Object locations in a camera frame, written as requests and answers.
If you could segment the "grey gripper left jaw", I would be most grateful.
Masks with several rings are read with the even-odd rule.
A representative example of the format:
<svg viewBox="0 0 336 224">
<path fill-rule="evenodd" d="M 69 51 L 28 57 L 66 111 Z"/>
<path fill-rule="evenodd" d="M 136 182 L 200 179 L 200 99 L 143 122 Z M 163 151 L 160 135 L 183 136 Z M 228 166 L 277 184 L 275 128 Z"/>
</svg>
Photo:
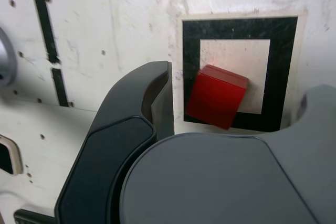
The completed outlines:
<svg viewBox="0 0 336 224">
<path fill-rule="evenodd" d="M 146 63 L 117 81 L 103 100 L 55 205 L 58 223 L 119 223 L 122 184 L 158 137 L 152 104 L 171 84 L 168 61 Z"/>
</svg>

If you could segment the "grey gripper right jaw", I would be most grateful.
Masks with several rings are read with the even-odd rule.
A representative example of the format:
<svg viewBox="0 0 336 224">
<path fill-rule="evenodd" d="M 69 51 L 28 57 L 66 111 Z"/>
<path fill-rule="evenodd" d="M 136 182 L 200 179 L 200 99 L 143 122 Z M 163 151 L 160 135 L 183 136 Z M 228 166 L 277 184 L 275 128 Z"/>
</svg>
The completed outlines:
<svg viewBox="0 0 336 224">
<path fill-rule="evenodd" d="M 157 142 L 124 180 L 121 223 L 335 223 L 335 88 L 303 104 L 280 131 Z"/>
</svg>

